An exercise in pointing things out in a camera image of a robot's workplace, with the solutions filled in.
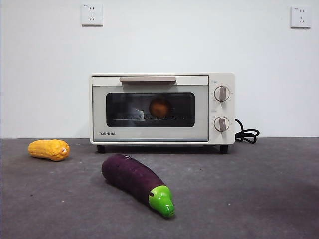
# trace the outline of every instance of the black cable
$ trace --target black cable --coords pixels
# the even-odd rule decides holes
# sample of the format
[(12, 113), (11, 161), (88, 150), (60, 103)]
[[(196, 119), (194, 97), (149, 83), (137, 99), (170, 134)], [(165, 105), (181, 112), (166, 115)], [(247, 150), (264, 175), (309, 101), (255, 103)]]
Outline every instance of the black cable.
[(243, 124), (238, 120), (235, 119), (237, 123), (239, 123), (241, 131), (235, 134), (235, 140), (238, 142), (247, 141), (249, 143), (256, 143), (257, 142), (257, 136), (260, 134), (258, 130), (256, 129), (245, 129)]

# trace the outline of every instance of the control dial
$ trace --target control dial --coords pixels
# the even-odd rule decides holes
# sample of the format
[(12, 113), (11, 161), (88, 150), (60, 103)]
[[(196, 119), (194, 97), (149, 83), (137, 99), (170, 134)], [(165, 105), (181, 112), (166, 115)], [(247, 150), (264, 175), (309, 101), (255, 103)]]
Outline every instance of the control dial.
[(224, 132), (229, 128), (229, 120), (226, 117), (218, 117), (215, 119), (214, 127), (219, 132)]
[(230, 95), (230, 92), (226, 86), (217, 87), (214, 92), (215, 98), (220, 102), (228, 100), (229, 95)]

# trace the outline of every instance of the wall outlet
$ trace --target wall outlet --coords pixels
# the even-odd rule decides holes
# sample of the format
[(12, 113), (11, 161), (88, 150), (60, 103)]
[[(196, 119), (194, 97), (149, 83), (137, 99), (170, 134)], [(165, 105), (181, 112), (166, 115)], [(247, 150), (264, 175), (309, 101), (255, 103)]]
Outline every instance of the wall outlet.
[(307, 6), (291, 7), (291, 28), (310, 28), (311, 9)]
[(81, 13), (82, 26), (103, 26), (102, 4), (83, 4)]

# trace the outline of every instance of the purple eggplant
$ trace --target purple eggplant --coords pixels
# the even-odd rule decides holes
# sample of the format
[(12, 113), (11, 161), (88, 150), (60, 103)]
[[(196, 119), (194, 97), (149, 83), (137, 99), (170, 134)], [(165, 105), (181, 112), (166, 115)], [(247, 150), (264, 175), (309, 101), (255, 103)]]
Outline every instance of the purple eggplant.
[(102, 174), (111, 185), (127, 191), (163, 216), (174, 215), (170, 189), (152, 170), (137, 160), (121, 154), (112, 155), (103, 162)]

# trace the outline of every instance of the toaster oven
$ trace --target toaster oven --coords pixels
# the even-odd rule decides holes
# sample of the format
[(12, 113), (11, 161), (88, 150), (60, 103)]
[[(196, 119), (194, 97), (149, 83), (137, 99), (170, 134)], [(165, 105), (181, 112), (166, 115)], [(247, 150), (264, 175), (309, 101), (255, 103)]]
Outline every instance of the toaster oven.
[(105, 145), (220, 145), (235, 141), (233, 73), (94, 74), (90, 142)]

